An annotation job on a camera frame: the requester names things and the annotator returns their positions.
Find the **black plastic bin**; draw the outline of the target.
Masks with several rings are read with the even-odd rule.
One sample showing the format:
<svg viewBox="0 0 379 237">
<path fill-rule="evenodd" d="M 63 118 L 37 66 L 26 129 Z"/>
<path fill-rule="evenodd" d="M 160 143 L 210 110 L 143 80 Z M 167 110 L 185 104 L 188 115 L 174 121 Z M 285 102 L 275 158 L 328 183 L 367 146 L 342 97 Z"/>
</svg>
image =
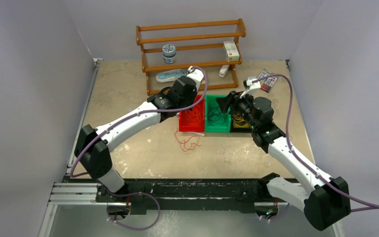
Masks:
<svg viewBox="0 0 379 237">
<path fill-rule="evenodd" d="M 241 98 L 242 114 L 230 114 L 230 132 L 231 133 L 249 133 L 252 126 L 246 121 L 246 114 L 249 114 L 252 101 L 246 98 Z"/>
</svg>

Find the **red plastic bin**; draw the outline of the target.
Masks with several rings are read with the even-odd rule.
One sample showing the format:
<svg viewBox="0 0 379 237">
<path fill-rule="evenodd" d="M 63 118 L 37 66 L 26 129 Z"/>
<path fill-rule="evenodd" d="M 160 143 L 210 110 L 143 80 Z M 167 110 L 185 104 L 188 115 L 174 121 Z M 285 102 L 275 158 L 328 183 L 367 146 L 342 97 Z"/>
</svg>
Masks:
<svg viewBox="0 0 379 237">
<path fill-rule="evenodd" d="M 204 132 L 205 130 L 205 100 L 202 99 L 199 104 L 191 110 L 181 111 L 179 113 L 180 132 Z"/>
</svg>

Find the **green plastic bin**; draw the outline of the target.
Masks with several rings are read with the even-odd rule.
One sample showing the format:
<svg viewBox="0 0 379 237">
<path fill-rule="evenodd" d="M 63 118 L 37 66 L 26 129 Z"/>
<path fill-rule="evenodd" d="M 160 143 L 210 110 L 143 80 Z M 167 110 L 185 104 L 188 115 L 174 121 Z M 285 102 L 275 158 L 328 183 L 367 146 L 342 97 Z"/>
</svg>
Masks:
<svg viewBox="0 0 379 237">
<path fill-rule="evenodd" d="M 230 114 L 222 113 L 216 102 L 216 98 L 225 95 L 205 95 L 205 132 L 229 133 Z"/>
</svg>

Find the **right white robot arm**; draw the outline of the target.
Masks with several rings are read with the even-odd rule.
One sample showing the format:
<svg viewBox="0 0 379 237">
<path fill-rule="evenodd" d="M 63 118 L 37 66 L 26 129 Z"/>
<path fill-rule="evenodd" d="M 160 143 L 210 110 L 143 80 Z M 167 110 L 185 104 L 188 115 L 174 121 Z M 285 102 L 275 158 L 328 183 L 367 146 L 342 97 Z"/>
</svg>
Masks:
<svg viewBox="0 0 379 237">
<path fill-rule="evenodd" d="M 254 143 L 279 161 L 299 182 L 295 185 L 274 177 L 258 186 L 260 199 L 269 201 L 274 197 L 287 201 L 301 210 L 319 231 L 351 213 L 349 199 L 336 192 L 339 189 L 348 194 L 348 183 L 322 171 L 294 147 L 288 135 L 273 122 L 274 110 L 269 99 L 231 91 L 216 101 L 222 112 L 240 115 L 251 127 Z"/>
</svg>

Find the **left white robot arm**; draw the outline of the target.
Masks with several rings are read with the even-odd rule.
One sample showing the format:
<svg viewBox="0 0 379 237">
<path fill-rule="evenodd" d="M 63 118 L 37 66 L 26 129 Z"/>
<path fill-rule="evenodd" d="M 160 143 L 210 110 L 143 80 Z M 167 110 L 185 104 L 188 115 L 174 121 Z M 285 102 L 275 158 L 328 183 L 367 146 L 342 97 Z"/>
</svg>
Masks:
<svg viewBox="0 0 379 237">
<path fill-rule="evenodd" d="M 114 168 L 111 152 L 141 130 L 192 108 L 203 81 L 202 74 L 181 76 L 172 86 L 151 95 L 138 108 L 117 120 L 97 128 L 89 124 L 84 126 L 76 143 L 74 165 L 80 163 L 86 174 L 108 189 L 114 201 L 125 200 L 126 182 Z"/>
</svg>

